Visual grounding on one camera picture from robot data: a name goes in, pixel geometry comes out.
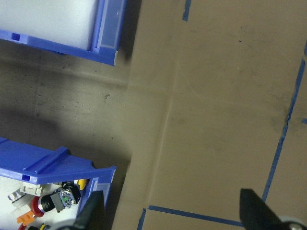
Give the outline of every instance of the blue painter's tape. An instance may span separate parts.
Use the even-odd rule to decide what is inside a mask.
[[[182,20],[184,20],[186,22],[188,21],[188,18],[189,18],[191,2],[192,2],[192,0],[186,0],[184,13],[182,15]]]
[[[169,214],[174,214],[174,215],[179,215],[179,216],[184,216],[184,217],[191,217],[191,218],[196,218],[196,219],[202,219],[202,220],[207,220],[207,221],[213,221],[213,222],[218,222],[222,224],[228,224],[228,225],[235,225],[235,226],[240,226],[242,227],[243,225],[239,221],[235,220],[229,220],[229,219],[222,219],[218,217],[210,217],[210,216],[204,216],[201,214],[195,214],[191,212],[184,212],[184,211],[179,211],[179,210],[174,210],[166,207],[158,207],[158,206],[152,206],[150,205],[148,207],[148,210],[153,210],[153,211],[158,211],[158,212],[165,212]]]
[[[286,138],[289,122],[291,120],[291,116],[292,116],[293,108],[294,108],[294,105],[295,105],[295,102],[296,102],[296,99],[297,99],[299,87],[300,87],[301,82],[302,82],[305,66],[306,66],[306,63],[302,59],[301,65],[300,65],[300,68],[299,68],[299,71],[298,71],[298,74],[297,74],[296,82],[295,82],[295,90],[294,90],[294,94],[293,94],[293,97],[292,97],[292,100],[291,100],[291,104],[290,104],[290,108],[289,108],[289,112],[288,112],[288,117],[287,117],[286,123],[283,127],[283,134],[279,139],[277,149],[276,149],[276,153],[275,153],[275,156],[274,156],[274,159],[273,159],[273,162],[272,162],[272,166],[271,166],[271,170],[270,170],[270,173],[269,173],[269,177],[268,177],[267,183],[266,183],[264,191],[263,191],[262,200],[264,202],[267,200],[269,190],[270,190],[270,186],[272,184],[272,180],[273,180],[275,170],[276,170],[276,167],[277,167],[277,163],[278,163],[278,160],[279,160],[282,148],[283,148],[283,142]]]
[[[304,54],[307,56],[307,42],[306,42],[306,45],[305,45]]]
[[[146,209],[143,208],[143,212],[142,212],[141,218],[140,218],[140,220],[139,220],[139,225],[138,225],[137,230],[142,230],[143,224],[144,224],[145,216],[146,216]]]

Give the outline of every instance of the black plastic part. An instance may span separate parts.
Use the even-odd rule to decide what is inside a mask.
[[[282,224],[252,189],[241,189],[240,219],[246,230],[272,230]]]
[[[63,189],[71,189],[72,195],[75,198],[76,203],[80,201],[81,194],[78,186],[69,183],[69,184],[64,184]]]
[[[41,205],[45,212],[49,212],[54,209],[54,203],[51,199],[51,194],[45,195],[41,198]]]
[[[58,213],[65,208],[59,196],[59,192],[52,194],[51,199]]]

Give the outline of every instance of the white plastic part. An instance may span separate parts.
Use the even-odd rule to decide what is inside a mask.
[[[0,29],[88,49],[97,0],[0,0]]]
[[[43,192],[44,186],[41,184],[31,184],[23,182],[20,191],[34,196],[40,196]]]

